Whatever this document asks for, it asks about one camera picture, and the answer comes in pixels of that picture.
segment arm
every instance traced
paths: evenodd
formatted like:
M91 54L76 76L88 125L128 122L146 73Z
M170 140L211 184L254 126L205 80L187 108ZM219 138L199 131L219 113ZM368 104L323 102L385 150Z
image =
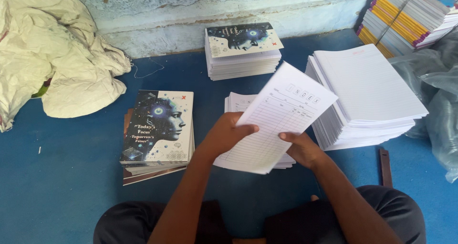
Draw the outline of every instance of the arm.
M221 116L196 149L178 188L170 198L151 233L148 244L194 243L199 212L210 169L218 155L229 151L242 138L259 131L255 125L235 127L243 112L227 112Z
M288 154L311 169L333 206L349 244L401 244L385 220L364 200L347 177L306 133L280 133L291 142Z

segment printed notebook cover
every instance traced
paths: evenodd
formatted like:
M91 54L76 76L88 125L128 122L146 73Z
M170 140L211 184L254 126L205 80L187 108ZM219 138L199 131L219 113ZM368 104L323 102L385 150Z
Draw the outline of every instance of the printed notebook cover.
M269 22L208 27L206 30L213 58L283 48Z
M139 90L120 161L187 162L193 95Z

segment glowing power symbol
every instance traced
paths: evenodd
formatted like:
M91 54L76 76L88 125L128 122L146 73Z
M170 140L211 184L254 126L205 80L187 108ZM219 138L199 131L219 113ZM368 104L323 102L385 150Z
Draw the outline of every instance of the glowing power symbol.
M162 108L156 108L154 110L154 113L157 114L157 115L162 114L163 112L164 112L164 110Z

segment stack of yellow notebooks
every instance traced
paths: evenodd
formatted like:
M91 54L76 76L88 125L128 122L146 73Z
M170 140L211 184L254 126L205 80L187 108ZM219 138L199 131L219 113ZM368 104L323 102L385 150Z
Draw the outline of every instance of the stack of yellow notebooks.
M432 45L458 24L454 0L373 0L370 6L356 34L365 44L381 38L377 48L386 58Z

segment wall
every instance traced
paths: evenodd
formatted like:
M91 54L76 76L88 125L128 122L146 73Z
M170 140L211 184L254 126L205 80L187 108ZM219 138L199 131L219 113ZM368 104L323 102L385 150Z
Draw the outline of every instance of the wall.
M368 0L81 0L132 58L203 48L204 28L271 22L283 37L353 27Z

